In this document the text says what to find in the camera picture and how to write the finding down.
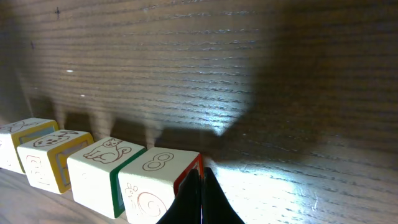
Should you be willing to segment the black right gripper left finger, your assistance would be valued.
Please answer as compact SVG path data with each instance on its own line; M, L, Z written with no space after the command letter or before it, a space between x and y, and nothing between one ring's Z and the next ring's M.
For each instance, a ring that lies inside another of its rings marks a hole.
M157 224L200 224L201 180L192 169L183 181L174 202Z

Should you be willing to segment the blue-edged wooden block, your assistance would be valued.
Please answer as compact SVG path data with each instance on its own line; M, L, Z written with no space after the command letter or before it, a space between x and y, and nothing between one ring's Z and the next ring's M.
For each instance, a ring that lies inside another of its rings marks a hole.
M31 186L55 194L71 188L67 159L93 144L89 132L62 129L17 147Z

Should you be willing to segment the green-edged wooden block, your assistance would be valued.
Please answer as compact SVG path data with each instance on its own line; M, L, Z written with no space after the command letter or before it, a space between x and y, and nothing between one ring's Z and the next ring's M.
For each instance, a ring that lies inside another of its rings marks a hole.
M108 218L124 211L118 173L146 152L144 146L113 137L103 138L67 159L73 199Z

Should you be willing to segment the red-edged spiral block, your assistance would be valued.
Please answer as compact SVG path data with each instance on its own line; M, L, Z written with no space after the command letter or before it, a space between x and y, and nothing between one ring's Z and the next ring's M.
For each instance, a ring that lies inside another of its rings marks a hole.
M157 223L173 203L190 170L203 173L201 154L153 147L118 174L127 221Z

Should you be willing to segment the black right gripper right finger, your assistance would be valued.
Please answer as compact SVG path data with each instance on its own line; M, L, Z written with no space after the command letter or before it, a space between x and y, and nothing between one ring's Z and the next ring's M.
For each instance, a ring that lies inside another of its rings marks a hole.
M204 167L201 184L202 224L244 224L229 204L213 171Z

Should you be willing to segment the green O wooden block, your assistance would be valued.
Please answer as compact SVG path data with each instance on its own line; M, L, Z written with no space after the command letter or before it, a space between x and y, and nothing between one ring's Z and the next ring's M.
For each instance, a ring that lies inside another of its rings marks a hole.
M1 168L25 174L17 147L52 132L58 123L52 119L28 118L1 126Z

